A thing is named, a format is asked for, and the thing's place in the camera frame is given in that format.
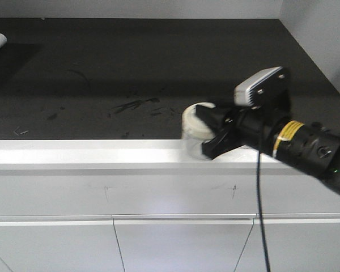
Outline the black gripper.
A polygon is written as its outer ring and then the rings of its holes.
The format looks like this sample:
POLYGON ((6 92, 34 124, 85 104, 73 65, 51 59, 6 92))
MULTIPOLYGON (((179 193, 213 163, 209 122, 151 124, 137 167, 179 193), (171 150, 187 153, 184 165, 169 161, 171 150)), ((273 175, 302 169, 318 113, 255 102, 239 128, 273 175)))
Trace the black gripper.
POLYGON ((195 115, 215 137, 201 144, 202 154, 215 159, 242 145, 271 147, 275 136, 289 121, 289 98, 277 97, 255 108, 236 107, 233 102, 211 100, 199 103, 195 115))

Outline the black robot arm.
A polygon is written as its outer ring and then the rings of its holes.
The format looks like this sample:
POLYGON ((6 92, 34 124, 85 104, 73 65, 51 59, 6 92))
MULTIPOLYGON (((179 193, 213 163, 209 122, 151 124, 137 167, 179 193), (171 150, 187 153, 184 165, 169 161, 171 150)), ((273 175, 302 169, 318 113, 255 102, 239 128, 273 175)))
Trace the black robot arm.
POLYGON ((204 156, 215 159, 246 145, 318 179, 340 195, 340 134, 317 122, 306 125, 292 119, 288 104, 198 105, 195 115, 214 133, 202 143, 204 156))

